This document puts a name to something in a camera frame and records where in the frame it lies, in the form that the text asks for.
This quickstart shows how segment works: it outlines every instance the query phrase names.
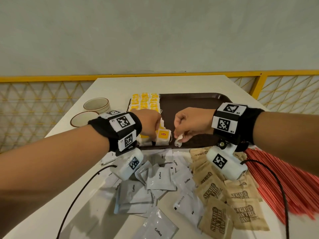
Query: bundle of red straws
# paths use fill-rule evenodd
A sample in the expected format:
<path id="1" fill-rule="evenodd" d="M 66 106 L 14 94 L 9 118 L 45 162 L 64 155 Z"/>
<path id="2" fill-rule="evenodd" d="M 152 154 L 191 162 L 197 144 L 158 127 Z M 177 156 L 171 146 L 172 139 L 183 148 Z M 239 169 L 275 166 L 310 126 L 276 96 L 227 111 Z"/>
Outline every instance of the bundle of red straws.
<path id="1" fill-rule="evenodd" d="M 266 164 L 279 178 L 288 202 L 288 210 L 296 215 L 307 214 L 315 220 L 314 213 L 319 213 L 319 178 L 302 171 L 259 149 L 247 149 L 248 159 Z M 285 224 L 285 210 L 281 191 L 277 181 L 260 164 L 248 162 L 252 176 L 259 184 L 258 191 L 269 207 Z"/>

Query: white table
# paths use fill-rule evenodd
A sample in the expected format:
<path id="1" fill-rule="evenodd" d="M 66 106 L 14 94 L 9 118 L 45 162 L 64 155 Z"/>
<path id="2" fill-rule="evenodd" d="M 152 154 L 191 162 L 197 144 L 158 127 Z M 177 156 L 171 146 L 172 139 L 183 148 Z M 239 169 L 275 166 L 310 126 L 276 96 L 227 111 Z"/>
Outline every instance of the white table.
<path id="1" fill-rule="evenodd" d="M 48 136 L 72 129 L 70 119 L 83 111 L 83 104 L 95 97 L 106 97 L 111 108 L 126 110 L 133 93 L 199 93 L 217 92 L 228 96 L 233 102 L 264 108 L 258 101 L 244 92 L 226 76 L 172 76 L 172 77 L 134 77 L 100 78 L 84 93 L 66 115 L 51 130 Z M 95 165 L 65 191 L 38 209 L 26 220 L 14 228 L 6 239 L 53 239 L 56 238 L 62 219 L 77 193 L 90 177 L 101 167 Z M 95 195 L 102 184 L 102 178 L 96 177 L 83 191 L 73 206 L 61 238 L 70 239 L 109 239 L 131 238 L 144 222 L 143 217 L 135 215 L 114 215 L 114 201 L 106 201 Z M 199 235 L 192 225 L 172 205 L 178 192 L 167 193 L 159 202 L 159 208 L 177 225 L 179 231 L 174 239 L 210 238 Z M 237 238 L 285 238 L 284 226 L 277 219 L 269 206 L 262 202 L 262 209 L 270 227 L 270 232 L 234 230 L 233 239 Z M 319 222 L 308 217 L 296 217 L 290 214 L 291 238 L 317 238 Z"/>

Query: white plastic housing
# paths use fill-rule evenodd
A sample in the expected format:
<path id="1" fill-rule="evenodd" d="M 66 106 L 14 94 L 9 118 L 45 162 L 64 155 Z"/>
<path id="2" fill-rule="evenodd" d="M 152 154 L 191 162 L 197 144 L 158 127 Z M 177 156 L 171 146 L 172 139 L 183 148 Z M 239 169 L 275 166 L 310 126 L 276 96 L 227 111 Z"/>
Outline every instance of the white plastic housing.
<path id="1" fill-rule="evenodd" d="M 124 153 L 117 157 L 114 165 L 111 167 L 111 172 L 114 173 L 121 180 L 128 180 L 129 177 L 140 167 L 143 161 L 143 153 L 138 148 Z"/>
<path id="2" fill-rule="evenodd" d="M 217 146 L 210 148 L 206 157 L 229 180 L 239 179 L 248 169 L 247 165 L 240 164 L 239 159 Z"/>

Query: person's left arm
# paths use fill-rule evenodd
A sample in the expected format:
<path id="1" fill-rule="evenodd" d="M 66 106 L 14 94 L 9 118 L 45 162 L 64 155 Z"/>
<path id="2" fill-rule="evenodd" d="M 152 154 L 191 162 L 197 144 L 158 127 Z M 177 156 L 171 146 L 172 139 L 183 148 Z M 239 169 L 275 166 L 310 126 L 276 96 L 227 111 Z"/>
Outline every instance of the person's left arm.
<path id="1" fill-rule="evenodd" d="M 160 114 L 132 110 L 143 135 L 154 138 Z M 91 125 L 62 132 L 0 155 L 0 238 L 61 193 L 109 151 Z"/>

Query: wristband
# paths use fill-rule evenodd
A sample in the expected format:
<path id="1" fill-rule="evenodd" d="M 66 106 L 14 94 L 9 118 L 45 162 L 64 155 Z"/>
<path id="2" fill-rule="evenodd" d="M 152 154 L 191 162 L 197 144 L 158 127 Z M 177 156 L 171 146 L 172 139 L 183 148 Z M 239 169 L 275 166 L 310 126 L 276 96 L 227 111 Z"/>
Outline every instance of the wristband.
<path id="1" fill-rule="evenodd" d="M 110 151 L 119 156 L 136 146 L 142 124 L 132 112 L 111 111 L 88 122 L 100 135 L 107 137 Z"/>
<path id="2" fill-rule="evenodd" d="M 254 125 L 263 111 L 243 104 L 223 103 L 213 116 L 214 134 L 235 145 L 242 141 L 254 144 Z"/>

